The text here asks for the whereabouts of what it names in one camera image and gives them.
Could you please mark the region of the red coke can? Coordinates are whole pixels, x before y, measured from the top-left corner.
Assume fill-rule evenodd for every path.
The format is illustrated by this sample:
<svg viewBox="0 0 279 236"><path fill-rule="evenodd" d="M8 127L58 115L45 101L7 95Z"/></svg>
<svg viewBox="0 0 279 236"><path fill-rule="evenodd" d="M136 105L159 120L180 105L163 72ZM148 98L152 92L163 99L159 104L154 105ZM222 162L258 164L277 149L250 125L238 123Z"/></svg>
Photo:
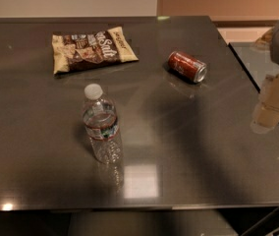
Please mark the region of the red coke can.
<svg viewBox="0 0 279 236"><path fill-rule="evenodd" d="M172 70L195 84L202 82L207 73L205 63L181 51L173 51L170 54L168 65Z"/></svg>

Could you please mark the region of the clear plastic water bottle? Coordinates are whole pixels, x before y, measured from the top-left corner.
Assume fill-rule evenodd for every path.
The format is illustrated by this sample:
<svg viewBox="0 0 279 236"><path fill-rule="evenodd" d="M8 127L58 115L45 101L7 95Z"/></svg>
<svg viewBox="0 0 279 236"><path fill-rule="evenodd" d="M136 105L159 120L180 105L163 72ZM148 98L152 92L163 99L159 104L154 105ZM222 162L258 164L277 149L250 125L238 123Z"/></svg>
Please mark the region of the clear plastic water bottle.
<svg viewBox="0 0 279 236"><path fill-rule="evenodd" d="M116 106L99 84L84 88L83 121L96 159L117 163L122 158L122 140Z"/></svg>

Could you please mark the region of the brown snack chip bag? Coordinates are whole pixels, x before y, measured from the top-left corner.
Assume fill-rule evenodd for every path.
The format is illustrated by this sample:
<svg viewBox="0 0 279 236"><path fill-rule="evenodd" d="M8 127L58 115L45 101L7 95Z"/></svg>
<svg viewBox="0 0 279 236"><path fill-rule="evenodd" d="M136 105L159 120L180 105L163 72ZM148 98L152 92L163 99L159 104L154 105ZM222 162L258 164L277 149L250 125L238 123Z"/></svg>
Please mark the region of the brown snack chip bag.
<svg viewBox="0 0 279 236"><path fill-rule="evenodd" d="M139 60L121 27L97 33L53 35L52 47L55 75Z"/></svg>

